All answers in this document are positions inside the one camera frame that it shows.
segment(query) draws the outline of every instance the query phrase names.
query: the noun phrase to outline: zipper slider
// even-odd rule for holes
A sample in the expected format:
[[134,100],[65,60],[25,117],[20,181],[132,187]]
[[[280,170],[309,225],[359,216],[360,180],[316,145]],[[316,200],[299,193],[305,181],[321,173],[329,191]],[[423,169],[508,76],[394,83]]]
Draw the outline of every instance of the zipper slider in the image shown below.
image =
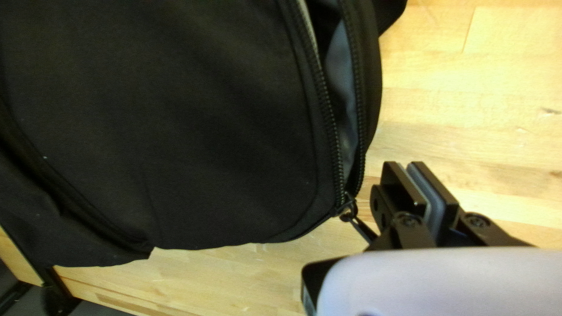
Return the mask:
[[346,213],[345,216],[349,218],[355,218],[357,216],[357,212],[359,211],[357,208],[357,201],[349,192],[345,191],[343,194],[344,202],[342,206],[337,207],[332,212],[332,217],[340,216],[343,213]]
[[372,244],[377,239],[377,234],[357,217],[359,209],[357,208],[357,201],[353,195],[346,191],[345,198],[346,202],[336,209],[336,211],[339,212],[339,219],[342,220],[342,222],[351,223],[353,228],[355,228],[363,239],[368,244]]

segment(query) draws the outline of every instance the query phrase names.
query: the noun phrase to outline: wooden floor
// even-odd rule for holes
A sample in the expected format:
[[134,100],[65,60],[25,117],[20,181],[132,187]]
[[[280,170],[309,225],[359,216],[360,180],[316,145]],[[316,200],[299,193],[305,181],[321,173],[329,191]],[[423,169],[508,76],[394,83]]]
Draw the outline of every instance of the wooden floor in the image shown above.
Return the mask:
[[[362,217],[383,161],[421,160],[467,211],[562,249],[562,1],[411,0],[380,45],[383,110]],[[298,316],[301,267],[364,246],[332,219],[288,243],[58,271],[75,296],[136,315]],[[39,282],[1,234],[0,256]]]

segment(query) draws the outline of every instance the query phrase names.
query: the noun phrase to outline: black backpack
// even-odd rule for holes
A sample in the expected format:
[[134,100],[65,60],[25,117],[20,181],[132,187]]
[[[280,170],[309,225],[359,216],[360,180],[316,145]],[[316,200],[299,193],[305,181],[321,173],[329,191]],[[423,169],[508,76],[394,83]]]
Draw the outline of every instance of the black backpack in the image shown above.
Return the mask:
[[405,0],[3,0],[0,224],[46,265],[299,238],[358,193]]

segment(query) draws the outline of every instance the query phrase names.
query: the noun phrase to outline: bolt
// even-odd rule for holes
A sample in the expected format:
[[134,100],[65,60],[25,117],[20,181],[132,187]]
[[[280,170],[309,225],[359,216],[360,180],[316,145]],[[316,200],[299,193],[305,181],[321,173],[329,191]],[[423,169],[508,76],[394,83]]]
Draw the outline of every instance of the bolt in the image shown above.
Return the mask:
[[482,216],[477,214],[468,214],[466,219],[470,225],[478,228],[484,228],[490,226],[489,222]]
[[400,223],[406,227],[416,227],[416,225],[418,225],[418,221],[411,217],[411,216],[404,216],[401,220]]

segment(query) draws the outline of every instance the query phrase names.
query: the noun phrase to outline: black metal leg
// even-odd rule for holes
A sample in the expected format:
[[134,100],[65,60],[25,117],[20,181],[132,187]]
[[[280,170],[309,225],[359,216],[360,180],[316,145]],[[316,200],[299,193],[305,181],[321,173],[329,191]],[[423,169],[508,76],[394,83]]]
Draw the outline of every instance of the black metal leg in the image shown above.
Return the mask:
[[67,316],[82,302],[72,296],[52,267],[36,268],[43,283],[43,306],[49,316]]
[[4,315],[4,313],[22,296],[24,296],[32,286],[33,285],[29,283],[18,281],[6,293],[4,293],[4,295],[0,297],[0,315]]

